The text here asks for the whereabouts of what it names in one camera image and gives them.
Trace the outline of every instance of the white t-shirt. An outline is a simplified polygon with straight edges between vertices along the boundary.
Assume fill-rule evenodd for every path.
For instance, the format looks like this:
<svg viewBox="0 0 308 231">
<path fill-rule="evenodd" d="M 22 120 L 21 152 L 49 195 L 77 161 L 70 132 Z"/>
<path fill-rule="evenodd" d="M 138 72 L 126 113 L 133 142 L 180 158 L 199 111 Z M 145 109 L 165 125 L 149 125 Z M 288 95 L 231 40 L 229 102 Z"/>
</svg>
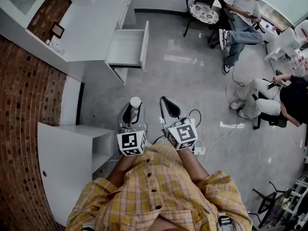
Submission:
<svg viewBox="0 0 308 231">
<path fill-rule="evenodd" d="M 260 9 L 259 9 L 259 4 L 258 1 L 256 0 L 224 0 L 227 4 L 238 8 L 240 10 L 243 10 L 244 12 L 249 12 L 251 15 L 261 18 L 260 15 Z M 251 20 L 238 14 L 239 17 L 243 21 L 245 21 L 247 24 L 251 25 Z"/>
</svg>

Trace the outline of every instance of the black shoe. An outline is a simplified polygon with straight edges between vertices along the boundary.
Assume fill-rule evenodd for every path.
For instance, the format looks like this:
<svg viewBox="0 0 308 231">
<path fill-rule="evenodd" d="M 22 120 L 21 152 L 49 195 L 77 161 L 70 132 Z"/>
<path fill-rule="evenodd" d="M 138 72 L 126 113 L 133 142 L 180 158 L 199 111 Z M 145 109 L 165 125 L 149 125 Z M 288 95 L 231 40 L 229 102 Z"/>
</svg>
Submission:
<svg viewBox="0 0 308 231">
<path fill-rule="evenodd" d="M 219 42 L 221 50 L 223 51 L 229 42 L 229 31 L 219 29 Z"/>
<path fill-rule="evenodd" d="M 230 71 L 230 66 L 226 63 L 222 66 L 222 72 L 226 75 Z"/>
</svg>

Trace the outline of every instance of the open drawer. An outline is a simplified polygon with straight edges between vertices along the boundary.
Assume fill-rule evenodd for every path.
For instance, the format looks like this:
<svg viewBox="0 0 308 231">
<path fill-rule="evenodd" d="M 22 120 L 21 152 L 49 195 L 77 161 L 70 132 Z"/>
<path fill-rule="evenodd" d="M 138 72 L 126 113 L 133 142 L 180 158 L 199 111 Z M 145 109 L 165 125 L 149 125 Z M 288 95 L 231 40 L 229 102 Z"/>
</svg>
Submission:
<svg viewBox="0 0 308 231">
<path fill-rule="evenodd" d="M 144 30 L 115 30 L 106 62 L 111 67 L 144 70 L 148 43 L 148 21 Z"/>
</svg>

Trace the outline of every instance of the seated person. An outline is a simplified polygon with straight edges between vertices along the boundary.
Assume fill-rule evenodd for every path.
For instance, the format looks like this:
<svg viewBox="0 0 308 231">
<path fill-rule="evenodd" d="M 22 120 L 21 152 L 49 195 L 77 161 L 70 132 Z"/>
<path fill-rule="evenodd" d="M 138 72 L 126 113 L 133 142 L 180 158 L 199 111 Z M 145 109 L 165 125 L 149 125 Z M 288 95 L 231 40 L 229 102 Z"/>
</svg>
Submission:
<svg viewBox="0 0 308 231">
<path fill-rule="evenodd" d="M 239 116 L 248 119 L 254 119 L 261 113 L 278 116 L 281 112 L 297 127 L 302 123 L 307 124 L 308 82 L 293 75 L 278 75 L 273 78 L 275 83 L 281 80 L 290 80 L 291 84 L 287 87 L 274 86 L 268 90 L 268 81 L 254 79 L 238 91 L 238 99 L 230 104 L 230 108 L 236 110 L 243 107 Z M 251 106 L 247 105 L 247 99 L 255 92 L 260 92 L 267 99 L 257 99 Z"/>
<path fill-rule="evenodd" d="M 234 13 L 234 21 L 229 20 L 231 31 L 219 30 L 221 49 L 231 46 L 229 56 L 222 66 L 224 74 L 239 60 L 240 53 L 245 44 L 258 44 L 263 42 L 261 33 L 252 27 L 252 22 L 261 22 L 259 4 L 257 0 L 224 0 L 227 9 Z"/>
</svg>

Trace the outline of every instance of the shoe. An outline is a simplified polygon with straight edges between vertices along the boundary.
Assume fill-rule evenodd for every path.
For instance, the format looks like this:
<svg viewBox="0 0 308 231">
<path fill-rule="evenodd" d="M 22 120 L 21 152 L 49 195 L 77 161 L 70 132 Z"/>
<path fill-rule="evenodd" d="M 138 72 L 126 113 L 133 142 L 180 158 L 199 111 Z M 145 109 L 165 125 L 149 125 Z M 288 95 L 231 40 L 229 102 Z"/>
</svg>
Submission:
<svg viewBox="0 0 308 231">
<path fill-rule="evenodd" d="M 227 73 L 229 73 L 230 71 L 230 66 L 226 63 L 224 63 L 224 65 L 222 66 L 222 72 L 226 75 Z"/>
<path fill-rule="evenodd" d="M 239 108 L 243 108 L 245 106 L 245 102 L 243 100 L 238 99 L 230 104 L 230 108 L 232 110 L 237 110 Z"/>
<path fill-rule="evenodd" d="M 254 119 L 252 119 L 252 118 L 246 116 L 246 115 L 244 114 L 243 110 L 240 110 L 240 111 L 239 111 L 239 116 L 242 117 L 242 118 L 245 118 L 245 119 L 254 120 Z"/>
<path fill-rule="evenodd" d="M 229 31 L 219 29 L 219 42 L 221 50 L 223 51 L 229 42 Z"/>
</svg>

